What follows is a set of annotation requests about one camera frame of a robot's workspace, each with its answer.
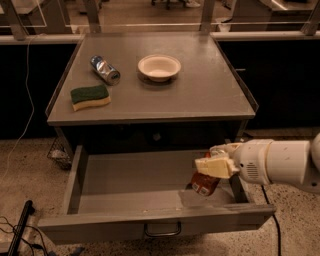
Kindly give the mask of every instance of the small bowl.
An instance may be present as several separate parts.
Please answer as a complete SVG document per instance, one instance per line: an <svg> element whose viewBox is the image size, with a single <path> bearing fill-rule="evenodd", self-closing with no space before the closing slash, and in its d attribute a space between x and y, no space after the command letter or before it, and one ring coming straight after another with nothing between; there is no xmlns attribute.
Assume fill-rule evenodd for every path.
<svg viewBox="0 0 320 256"><path fill-rule="evenodd" d="M165 82L178 74L181 64L171 56L155 54L140 60L138 69L154 82Z"/></svg>

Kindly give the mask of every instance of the gray cabinet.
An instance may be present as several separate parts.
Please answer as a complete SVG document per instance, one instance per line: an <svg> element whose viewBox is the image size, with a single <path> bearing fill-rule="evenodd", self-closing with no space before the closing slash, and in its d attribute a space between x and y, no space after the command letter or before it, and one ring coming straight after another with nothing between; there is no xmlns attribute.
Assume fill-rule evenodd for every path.
<svg viewBox="0 0 320 256"><path fill-rule="evenodd" d="M179 59L179 77L141 80L136 64L152 53ZM95 54L121 72L121 82L108 87L111 104L74 112L70 90L101 82L88 64ZM73 164L61 215L39 222L55 243L257 229L273 215L272 205L248 201L237 177L209 197L190 189L194 159L236 139L255 115L209 35L87 35L67 73L48 122L69 144ZM120 129L117 138L115 127L131 133Z"/></svg>

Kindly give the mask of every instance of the silver can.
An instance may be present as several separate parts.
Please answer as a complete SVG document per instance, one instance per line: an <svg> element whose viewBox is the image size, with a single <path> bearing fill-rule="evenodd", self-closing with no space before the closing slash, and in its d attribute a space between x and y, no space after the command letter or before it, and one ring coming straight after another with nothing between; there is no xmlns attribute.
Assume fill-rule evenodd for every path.
<svg viewBox="0 0 320 256"><path fill-rule="evenodd" d="M116 70L101 56L95 55L90 61L94 71L109 85L115 85L120 81L120 72Z"/></svg>

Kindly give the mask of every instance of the green sponge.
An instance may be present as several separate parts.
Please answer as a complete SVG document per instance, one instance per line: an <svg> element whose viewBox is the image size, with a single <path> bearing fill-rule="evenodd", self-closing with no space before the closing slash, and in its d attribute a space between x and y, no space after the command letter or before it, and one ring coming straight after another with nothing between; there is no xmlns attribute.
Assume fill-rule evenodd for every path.
<svg viewBox="0 0 320 256"><path fill-rule="evenodd" d="M74 111L103 106L111 102L109 92L104 84L76 88L70 94Z"/></svg>

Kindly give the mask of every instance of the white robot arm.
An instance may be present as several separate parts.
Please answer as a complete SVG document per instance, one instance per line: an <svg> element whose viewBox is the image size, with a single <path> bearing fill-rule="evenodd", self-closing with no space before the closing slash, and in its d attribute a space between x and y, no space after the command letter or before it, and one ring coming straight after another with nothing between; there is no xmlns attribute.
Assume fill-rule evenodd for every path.
<svg viewBox="0 0 320 256"><path fill-rule="evenodd" d="M198 172L217 178L238 174L248 183L285 183L320 194L320 134L313 141L251 140L210 148Z"/></svg>

